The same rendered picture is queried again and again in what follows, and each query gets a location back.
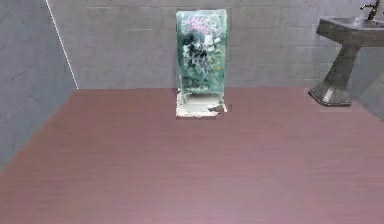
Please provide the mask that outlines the green patterned upright box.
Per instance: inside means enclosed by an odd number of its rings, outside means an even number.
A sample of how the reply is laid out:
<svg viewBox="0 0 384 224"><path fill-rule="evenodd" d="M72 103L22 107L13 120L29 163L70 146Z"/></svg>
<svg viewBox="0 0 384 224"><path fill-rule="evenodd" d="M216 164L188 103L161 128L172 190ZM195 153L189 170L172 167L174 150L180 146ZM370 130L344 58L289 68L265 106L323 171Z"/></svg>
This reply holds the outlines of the green patterned upright box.
<svg viewBox="0 0 384 224"><path fill-rule="evenodd" d="M177 11L176 116L215 117L224 100L228 15L226 9Z"/></svg>

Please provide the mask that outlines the grey pedestal sink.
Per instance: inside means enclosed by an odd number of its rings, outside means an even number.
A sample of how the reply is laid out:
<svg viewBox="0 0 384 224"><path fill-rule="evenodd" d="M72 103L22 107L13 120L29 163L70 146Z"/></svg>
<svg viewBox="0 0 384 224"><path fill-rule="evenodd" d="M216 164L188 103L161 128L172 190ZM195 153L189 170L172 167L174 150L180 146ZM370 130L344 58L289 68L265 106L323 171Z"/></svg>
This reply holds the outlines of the grey pedestal sink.
<svg viewBox="0 0 384 224"><path fill-rule="evenodd" d="M308 90L308 94L326 107L349 107L347 91L358 52L362 47L384 47L384 21L357 17L323 17L316 33L341 45L324 80Z"/></svg>

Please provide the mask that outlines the dark bronze sink faucet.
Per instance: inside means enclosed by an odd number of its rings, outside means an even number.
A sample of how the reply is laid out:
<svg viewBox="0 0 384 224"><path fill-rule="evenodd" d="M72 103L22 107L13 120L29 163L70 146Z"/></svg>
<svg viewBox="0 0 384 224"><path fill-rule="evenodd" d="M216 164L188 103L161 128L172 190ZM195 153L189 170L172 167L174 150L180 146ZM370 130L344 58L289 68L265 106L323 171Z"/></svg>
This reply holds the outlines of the dark bronze sink faucet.
<svg viewBox="0 0 384 224"><path fill-rule="evenodd" d="M380 4L381 4L381 0L374 0L373 3L363 4L360 7L360 10L364 10L364 9L370 8L371 11L369 12L367 19L369 21L372 21L375 18L375 16L377 15L377 12L378 12L378 9L380 7Z"/></svg>

